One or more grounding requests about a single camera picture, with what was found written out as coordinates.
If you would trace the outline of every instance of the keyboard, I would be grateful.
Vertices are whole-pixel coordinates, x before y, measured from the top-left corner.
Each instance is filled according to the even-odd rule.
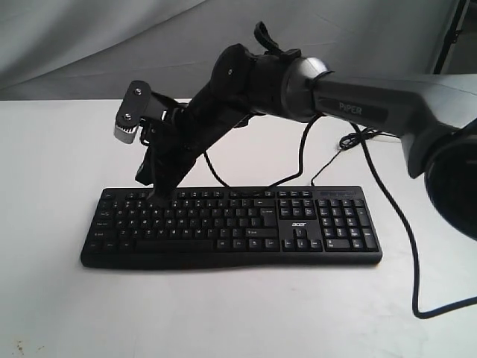
[[[382,258],[359,186],[105,189],[81,251],[99,269],[376,264]]]

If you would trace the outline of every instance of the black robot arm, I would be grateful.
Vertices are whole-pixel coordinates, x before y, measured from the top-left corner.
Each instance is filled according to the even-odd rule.
[[[323,114],[397,135],[410,176],[426,172],[437,210],[477,238],[477,75],[345,77],[298,49],[282,51],[263,23],[255,36],[267,51],[227,48],[188,105],[152,92],[145,82],[131,83],[115,135],[131,143],[142,127],[148,149],[136,179],[154,185],[152,199],[167,199],[205,150],[253,116],[307,123]]]

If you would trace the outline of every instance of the white tabletop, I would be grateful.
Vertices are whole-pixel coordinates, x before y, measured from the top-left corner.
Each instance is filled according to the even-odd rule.
[[[118,101],[0,102],[0,357],[474,357],[477,307],[411,314],[411,251],[360,148],[318,184],[361,185],[384,257],[376,267],[130,272],[83,268],[79,254],[101,190],[139,186],[144,148],[113,138]],[[297,169],[304,125],[260,117],[211,150],[232,185]],[[351,131],[322,118],[306,144],[311,176]],[[424,310],[477,293],[477,243],[434,211],[407,177],[393,139],[369,142],[376,168],[411,222]],[[217,186],[203,158],[182,186]]]

